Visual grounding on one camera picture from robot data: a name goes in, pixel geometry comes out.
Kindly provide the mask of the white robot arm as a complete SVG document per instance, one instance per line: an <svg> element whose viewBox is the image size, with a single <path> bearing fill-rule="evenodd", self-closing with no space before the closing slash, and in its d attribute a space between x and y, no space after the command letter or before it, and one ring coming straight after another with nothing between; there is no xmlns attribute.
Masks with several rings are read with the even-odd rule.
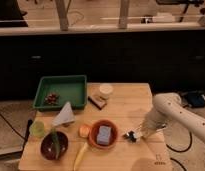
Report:
<svg viewBox="0 0 205 171"><path fill-rule="evenodd" d="M191 131L205 143L205 118L182 107L181 97L177 93L159 93L152 98L152 108L141 124L143 138L156 133L171 117Z"/></svg>

